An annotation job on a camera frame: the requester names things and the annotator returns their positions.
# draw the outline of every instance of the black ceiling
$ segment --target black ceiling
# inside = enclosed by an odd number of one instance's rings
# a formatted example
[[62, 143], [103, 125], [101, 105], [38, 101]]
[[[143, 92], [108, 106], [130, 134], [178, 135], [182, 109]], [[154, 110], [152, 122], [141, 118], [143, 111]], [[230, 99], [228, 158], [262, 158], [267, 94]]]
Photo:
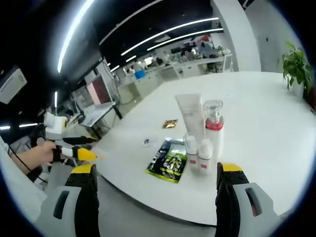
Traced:
[[[28, 83], [8, 105], [0, 103], [0, 126], [16, 127], [23, 122], [40, 122], [42, 118], [38, 118], [37, 113], [52, 103], [53, 91], [60, 91], [61, 97], [68, 94], [57, 72], [58, 58], [70, 24], [85, 0], [9, 2], [0, 6], [0, 26], [4, 33], [0, 43], [0, 70], [7, 71], [17, 65]], [[92, 20], [101, 41], [118, 23], [151, 2], [153, 0], [95, 0], [86, 17]], [[100, 50], [112, 66], [123, 65], [127, 58], [145, 54], [154, 44], [148, 42], [121, 57], [122, 52], [138, 42], [168, 28], [211, 16], [209, 0], [163, 0], [119, 27]], [[184, 27], [169, 35], [177, 37], [206, 29], [210, 29], [209, 23]], [[1, 131], [0, 136], [15, 140], [28, 129], [24, 131]]]

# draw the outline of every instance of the ceiling light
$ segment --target ceiling light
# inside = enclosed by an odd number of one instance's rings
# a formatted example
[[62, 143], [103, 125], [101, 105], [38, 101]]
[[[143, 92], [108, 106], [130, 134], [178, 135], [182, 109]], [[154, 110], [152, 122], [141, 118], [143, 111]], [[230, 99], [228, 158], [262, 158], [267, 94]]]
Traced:
[[129, 62], [130, 60], [133, 60], [134, 58], [136, 58], [136, 55], [134, 55], [133, 57], [130, 57], [129, 59], [127, 59], [126, 62]]
[[119, 68], [119, 65], [117, 65], [115, 68], [111, 69], [110, 72], [114, 72], [118, 68]]
[[173, 38], [173, 39], [167, 40], [165, 42], [159, 43], [159, 44], [157, 44], [157, 45], [155, 45], [153, 47], [150, 47], [150, 48], [147, 49], [147, 51], [152, 50], [152, 49], [157, 48], [157, 47], [160, 47], [160, 46], [162, 46], [162, 45], [164, 45], [166, 43], [170, 43], [170, 42], [173, 42], [175, 40], [179, 40], [179, 39], [182, 39], [182, 38], [185, 38], [185, 37], [199, 35], [199, 34], [208, 33], [208, 32], [214, 32], [214, 31], [222, 31], [222, 30], [224, 30], [224, 29], [223, 28], [217, 28], [217, 29], [211, 29], [211, 30], [206, 30], [206, 31], [199, 31], [199, 32], [187, 34], [187, 35], [184, 35], [184, 36], [179, 36], [177, 38]]
[[0, 130], [8, 130], [8, 129], [10, 129], [10, 126], [2, 126], [2, 127], [0, 127]]
[[133, 47], [131, 47], [130, 49], [128, 49], [127, 51], [125, 51], [124, 53], [122, 53], [121, 56], [127, 54], [128, 52], [130, 52], [130, 51], [132, 51], [133, 49], [137, 48], [138, 46], [142, 45], [143, 43], [146, 43], [146, 42], [152, 40], [153, 38], [156, 38], [156, 37], [158, 37], [158, 36], [161, 36], [161, 35], [163, 35], [163, 34], [165, 34], [165, 33], [167, 33], [167, 32], [170, 32], [170, 31], [173, 31], [173, 30], [176, 30], [176, 29], [179, 29], [179, 28], [181, 28], [181, 27], [188, 26], [188, 25], [192, 25], [192, 24], [196, 24], [196, 23], [201, 23], [201, 22], [205, 22], [205, 21], [214, 21], [214, 20], [218, 20], [218, 17], [213, 17], [213, 18], [207, 18], [207, 19], [192, 21], [192, 22], [188, 22], [188, 23], [182, 24], [182, 25], [180, 25], [180, 26], [172, 27], [172, 28], [170, 28], [170, 29], [168, 29], [168, 30], [165, 30], [165, 31], [163, 31], [163, 32], [160, 32], [160, 33], [158, 33], [158, 34], [156, 34], [156, 35], [154, 35], [154, 36], [149, 37], [148, 39], [145, 39], [145, 40], [141, 41], [140, 43], [134, 45]]
[[77, 26], [79, 25], [81, 19], [83, 18], [85, 12], [88, 10], [88, 8], [91, 6], [91, 4], [94, 2], [94, 0], [87, 0], [85, 2], [85, 4], [82, 6], [82, 8], [80, 9], [80, 11], [78, 12], [77, 16], [75, 17], [73, 23], [71, 24], [69, 31], [67, 33], [64, 45], [61, 49], [60, 52], [60, 56], [59, 56], [59, 60], [58, 60], [58, 66], [57, 66], [57, 70], [60, 73], [61, 71], [61, 67], [63, 65], [63, 60], [66, 54], [66, 50], [68, 48], [68, 45], [70, 43], [71, 38], [74, 35], [75, 29], [77, 28]]
[[58, 93], [57, 91], [55, 91], [55, 103], [54, 103], [55, 108], [57, 108], [57, 97], [58, 97]]
[[28, 123], [28, 124], [21, 124], [19, 127], [30, 127], [30, 126], [36, 126], [38, 123]]

